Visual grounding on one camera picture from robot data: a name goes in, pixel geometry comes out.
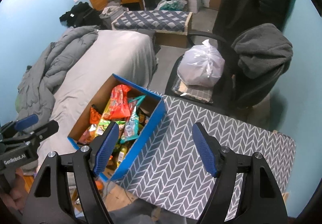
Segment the person left hand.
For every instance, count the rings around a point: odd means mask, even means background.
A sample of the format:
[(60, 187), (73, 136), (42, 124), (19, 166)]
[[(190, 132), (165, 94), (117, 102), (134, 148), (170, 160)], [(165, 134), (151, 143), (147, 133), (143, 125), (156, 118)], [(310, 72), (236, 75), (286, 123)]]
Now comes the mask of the person left hand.
[(1, 191), (1, 199), (8, 208), (24, 211), (28, 192), (25, 190), (24, 174), (21, 168), (17, 168), (15, 172), (15, 180), (10, 193)]

